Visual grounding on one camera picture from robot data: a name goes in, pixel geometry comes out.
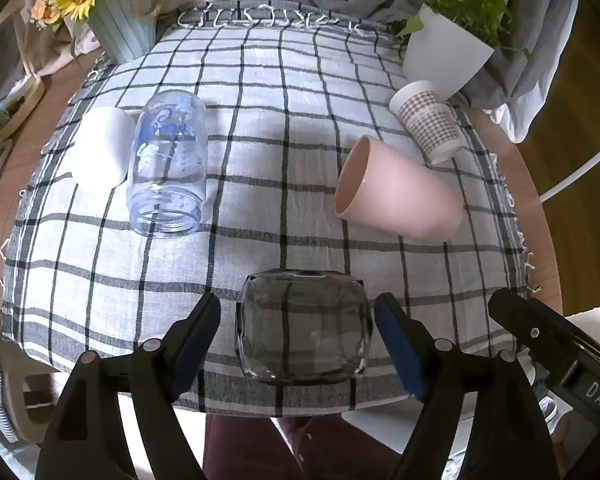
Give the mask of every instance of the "flower pot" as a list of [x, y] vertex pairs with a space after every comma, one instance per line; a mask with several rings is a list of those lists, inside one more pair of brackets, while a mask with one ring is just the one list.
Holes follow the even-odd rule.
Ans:
[[[143, 14], [154, 8], [154, 0], [138, 0]], [[137, 18], [131, 0], [96, 0], [89, 26], [114, 63], [133, 61], [155, 45], [155, 18]]]
[[424, 5], [418, 13], [424, 28], [409, 38], [402, 73], [410, 81], [431, 81], [443, 100], [471, 79], [493, 48]]

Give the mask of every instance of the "clear plastic bottle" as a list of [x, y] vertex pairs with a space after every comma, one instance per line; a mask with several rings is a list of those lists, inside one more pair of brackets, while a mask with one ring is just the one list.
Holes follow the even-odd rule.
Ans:
[[161, 92], [144, 106], [126, 192], [133, 231], [166, 238], [198, 230], [207, 136], [205, 104], [190, 92]]

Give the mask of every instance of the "maroon pants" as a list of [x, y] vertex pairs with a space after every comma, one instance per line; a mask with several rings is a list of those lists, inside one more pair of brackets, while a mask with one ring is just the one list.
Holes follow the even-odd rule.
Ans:
[[208, 480], [384, 480], [400, 455], [339, 415], [280, 418], [207, 415]]

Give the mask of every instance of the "silver bolt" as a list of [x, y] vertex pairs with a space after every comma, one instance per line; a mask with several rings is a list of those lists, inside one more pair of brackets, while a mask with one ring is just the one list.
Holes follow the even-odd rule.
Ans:
[[451, 350], [454, 347], [453, 343], [449, 341], [449, 339], [436, 339], [436, 342], [434, 344], [436, 345], [436, 348], [441, 352], [449, 352], [449, 350]]
[[516, 356], [511, 350], [503, 350], [502, 352], [500, 352], [500, 357], [503, 361], [506, 361], [507, 363], [512, 363], [516, 360]]
[[162, 342], [159, 339], [147, 339], [142, 345], [142, 348], [146, 352], [155, 352], [158, 348], [160, 348], [161, 343]]
[[80, 356], [80, 362], [84, 364], [89, 364], [94, 361], [96, 358], [96, 352], [93, 350], [87, 350], [84, 354]]

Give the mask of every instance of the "transparent glass cup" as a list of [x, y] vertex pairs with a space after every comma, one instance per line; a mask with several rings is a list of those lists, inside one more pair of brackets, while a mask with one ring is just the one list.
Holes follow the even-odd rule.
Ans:
[[182, 90], [152, 97], [138, 119], [126, 202], [133, 231], [169, 237], [195, 232], [205, 203], [205, 104]]
[[252, 274], [237, 303], [246, 376], [275, 385], [338, 383], [366, 365], [373, 323], [362, 280], [332, 271]]

